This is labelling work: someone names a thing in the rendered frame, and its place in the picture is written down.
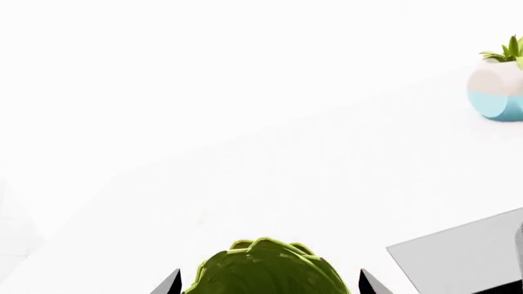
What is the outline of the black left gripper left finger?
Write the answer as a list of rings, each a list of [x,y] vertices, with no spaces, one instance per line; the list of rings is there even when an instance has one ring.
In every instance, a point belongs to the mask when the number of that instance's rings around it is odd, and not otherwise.
[[[175,269],[150,294],[181,294],[180,269]]]

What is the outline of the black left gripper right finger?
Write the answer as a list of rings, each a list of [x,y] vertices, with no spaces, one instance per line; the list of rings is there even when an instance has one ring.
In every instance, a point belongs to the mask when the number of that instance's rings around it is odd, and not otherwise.
[[[367,269],[360,270],[358,288],[360,294],[393,294],[389,288],[372,276]]]

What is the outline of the green artichoke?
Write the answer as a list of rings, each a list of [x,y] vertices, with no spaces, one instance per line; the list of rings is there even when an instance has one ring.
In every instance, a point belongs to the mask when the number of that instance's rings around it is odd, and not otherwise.
[[[240,239],[202,262],[181,294],[351,294],[337,271],[300,243]]]

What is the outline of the grey flat tray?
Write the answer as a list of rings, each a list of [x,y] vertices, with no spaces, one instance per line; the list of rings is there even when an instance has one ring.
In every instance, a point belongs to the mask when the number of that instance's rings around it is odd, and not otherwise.
[[[523,294],[523,207],[387,250],[419,294]]]

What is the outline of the green succulent plant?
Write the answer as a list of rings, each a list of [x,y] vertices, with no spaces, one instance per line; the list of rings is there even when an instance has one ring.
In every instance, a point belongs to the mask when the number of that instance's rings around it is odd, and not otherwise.
[[[518,38],[511,36],[508,45],[502,45],[503,52],[482,51],[479,53],[482,60],[495,60],[498,63],[516,63],[520,70],[523,70],[523,36]]]

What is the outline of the white and blue plant pot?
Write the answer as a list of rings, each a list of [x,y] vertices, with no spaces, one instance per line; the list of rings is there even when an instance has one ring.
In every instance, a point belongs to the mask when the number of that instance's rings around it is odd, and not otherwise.
[[[523,69],[515,61],[481,61],[467,80],[467,98],[486,119],[523,122]]]

